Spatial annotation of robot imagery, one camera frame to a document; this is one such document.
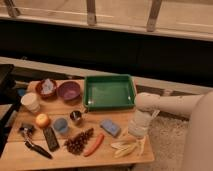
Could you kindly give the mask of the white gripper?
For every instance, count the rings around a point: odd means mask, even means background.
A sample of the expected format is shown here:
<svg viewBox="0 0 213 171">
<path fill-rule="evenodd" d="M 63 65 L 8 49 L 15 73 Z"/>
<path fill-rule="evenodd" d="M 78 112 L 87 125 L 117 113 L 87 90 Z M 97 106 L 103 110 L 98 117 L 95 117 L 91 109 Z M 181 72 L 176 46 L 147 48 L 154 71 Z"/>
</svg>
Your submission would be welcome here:
<svg viewBox="0 0 213 171">
<path fill-rule="evenodd" d="M 149 125 L 152 121 L 152 116 L 149 112 L 136 110 L 133 117 L 129 121 L 128 128 L 125 128 L 121 133 L 121 138 L 129 137 L 129 134 L 136 138 L 143 138 L 149 129 Z M 139 155 L 141 156 L 144 152 L 144 146 L 146 142 L 146 136 L 139 140 Z"/>
</svg>

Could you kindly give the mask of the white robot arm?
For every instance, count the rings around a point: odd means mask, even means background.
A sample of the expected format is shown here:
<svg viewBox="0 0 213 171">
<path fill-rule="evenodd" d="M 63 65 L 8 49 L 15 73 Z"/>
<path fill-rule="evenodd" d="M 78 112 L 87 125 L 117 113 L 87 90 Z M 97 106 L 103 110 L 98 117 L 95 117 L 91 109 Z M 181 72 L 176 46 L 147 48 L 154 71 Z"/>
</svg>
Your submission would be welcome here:
<svg viewBox="0 0 213 171">
<path fill-rule="evenodd" d="M 139 93 L 127 139 L 154 143 L 156 161 L 131 171 L 213 171 L 213 91 L 202 95 Z"/>
</svg>

